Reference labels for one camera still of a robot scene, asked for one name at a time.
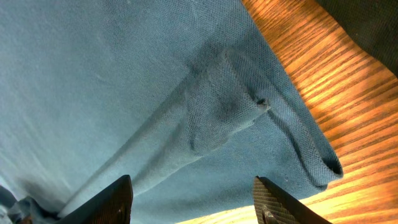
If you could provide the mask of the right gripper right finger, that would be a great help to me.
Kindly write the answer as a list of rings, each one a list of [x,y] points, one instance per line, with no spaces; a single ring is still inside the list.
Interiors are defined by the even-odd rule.
[[[254,178],[258,224],[331,224],[265,177]]]

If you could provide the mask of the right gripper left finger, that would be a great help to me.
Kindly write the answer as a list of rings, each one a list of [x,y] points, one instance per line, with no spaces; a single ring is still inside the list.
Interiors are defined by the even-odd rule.
[[[133,191],[123,175],[56,224],[130,224]]]

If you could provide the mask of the blue t-shirt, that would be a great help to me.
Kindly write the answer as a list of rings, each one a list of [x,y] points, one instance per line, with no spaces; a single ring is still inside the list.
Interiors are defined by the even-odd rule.
[[[177,223],[343,170],[241,1],[2,1],[1,185],[63,217],[126,174]]]

